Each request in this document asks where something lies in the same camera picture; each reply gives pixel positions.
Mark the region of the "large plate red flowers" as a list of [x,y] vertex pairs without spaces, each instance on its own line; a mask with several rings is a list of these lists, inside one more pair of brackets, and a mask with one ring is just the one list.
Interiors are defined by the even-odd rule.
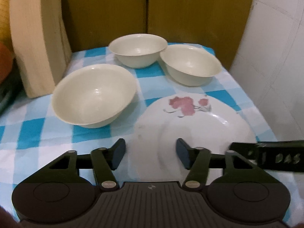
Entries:
[[176,141],[223,154],[232,142],[254,143],[256,136],[235,109],[206,94],[181,93],[156,100],[137,119],[127,149],[130,170],[142,182],[179,181],[188,171]]

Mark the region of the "large cream bowl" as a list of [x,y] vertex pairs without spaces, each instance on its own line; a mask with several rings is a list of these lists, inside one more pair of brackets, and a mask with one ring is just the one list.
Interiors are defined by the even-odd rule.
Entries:
[[93,129],[117,119],[136,93],[135,77],[127,69],[95,64],[64,77],[54,89],[51,105],[61,121]]

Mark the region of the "steel pot with lid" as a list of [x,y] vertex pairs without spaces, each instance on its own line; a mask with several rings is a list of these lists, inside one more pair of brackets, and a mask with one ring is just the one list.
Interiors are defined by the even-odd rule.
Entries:
[[14,102],[19,93],[23,90],[23,83],[16,62],[13,62],[12,70],[1,83],[0,114]]

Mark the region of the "wooden knife block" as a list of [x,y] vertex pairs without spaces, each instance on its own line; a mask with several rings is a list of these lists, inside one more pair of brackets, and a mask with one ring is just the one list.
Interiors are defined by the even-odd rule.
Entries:
[[61,0],[10,0],[10,30],[27,97],[53,93],[72,55]]

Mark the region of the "red apple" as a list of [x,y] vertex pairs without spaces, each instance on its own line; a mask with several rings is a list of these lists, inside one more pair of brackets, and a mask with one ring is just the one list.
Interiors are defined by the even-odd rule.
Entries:
[[4,43],[0,43],[0,84],[12,71],[13,58],[11,51]]

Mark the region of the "wooden cabinet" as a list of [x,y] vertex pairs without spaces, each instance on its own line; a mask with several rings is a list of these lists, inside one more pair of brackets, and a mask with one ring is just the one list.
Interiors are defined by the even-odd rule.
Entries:
[[72,51],[150,33],[210,47],[225,68],[235,58],[253,0],[61,0]]

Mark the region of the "yellow pomelo in net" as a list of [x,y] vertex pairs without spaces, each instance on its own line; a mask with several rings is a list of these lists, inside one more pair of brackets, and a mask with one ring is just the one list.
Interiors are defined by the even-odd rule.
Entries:
[[5,46],[13,51],[12,47],[12,39],[11,39],[11,31],[10,31],[10,8],[9,8],[10,0],[1,0],[1,42],[5,44]]

